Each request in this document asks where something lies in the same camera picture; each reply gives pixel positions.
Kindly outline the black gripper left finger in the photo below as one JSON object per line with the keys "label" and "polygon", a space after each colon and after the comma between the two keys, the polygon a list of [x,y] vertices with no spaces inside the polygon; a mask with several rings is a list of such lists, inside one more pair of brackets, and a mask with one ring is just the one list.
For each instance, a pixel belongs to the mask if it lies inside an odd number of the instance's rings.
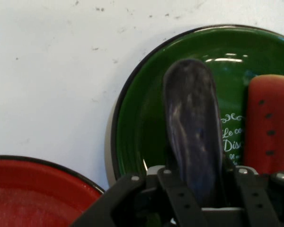
{"label": "black gripper left finger", "polygon": [[146,227],[156,216],[161,227],[207,227],[208,221],[175,169],[121,177],[72,224],[73,227]]}

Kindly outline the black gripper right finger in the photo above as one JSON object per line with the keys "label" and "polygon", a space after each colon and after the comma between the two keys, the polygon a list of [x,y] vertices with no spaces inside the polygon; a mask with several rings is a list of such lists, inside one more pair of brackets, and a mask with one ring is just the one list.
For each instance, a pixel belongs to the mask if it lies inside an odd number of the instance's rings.
{"label": "black gripper right finger", "polygon": [[241,202],[235,227],[284,227],[284,171],[260,175],[237,166],[234,179]]}

